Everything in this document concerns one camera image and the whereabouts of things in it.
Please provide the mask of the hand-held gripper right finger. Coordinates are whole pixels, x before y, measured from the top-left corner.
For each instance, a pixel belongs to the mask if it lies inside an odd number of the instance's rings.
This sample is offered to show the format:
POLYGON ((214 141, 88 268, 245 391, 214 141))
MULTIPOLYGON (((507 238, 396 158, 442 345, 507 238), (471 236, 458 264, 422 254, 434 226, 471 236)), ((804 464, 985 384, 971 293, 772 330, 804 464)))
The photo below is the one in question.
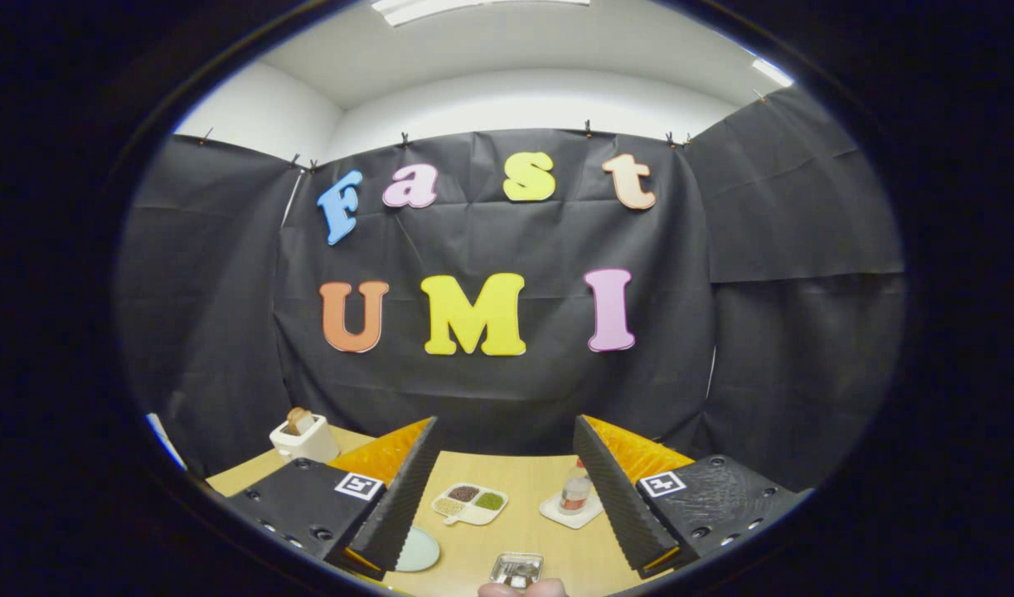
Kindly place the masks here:
POLYGON ((644 579, 725 551, 806 499, 723 454, 692 459, 593 416, 576 416, 572 446, 644 579))

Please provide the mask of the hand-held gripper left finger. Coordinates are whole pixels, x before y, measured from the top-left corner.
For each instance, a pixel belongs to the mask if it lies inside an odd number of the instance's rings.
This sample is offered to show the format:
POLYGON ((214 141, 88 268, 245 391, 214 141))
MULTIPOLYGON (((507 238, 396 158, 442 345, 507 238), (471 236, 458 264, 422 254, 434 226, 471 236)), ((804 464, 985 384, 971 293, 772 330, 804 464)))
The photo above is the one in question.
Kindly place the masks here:
POLYGON ((296 458, 226 501, 303 556, 382 580, 397 566, 439 451, 431 416, 333 461, 296 458))

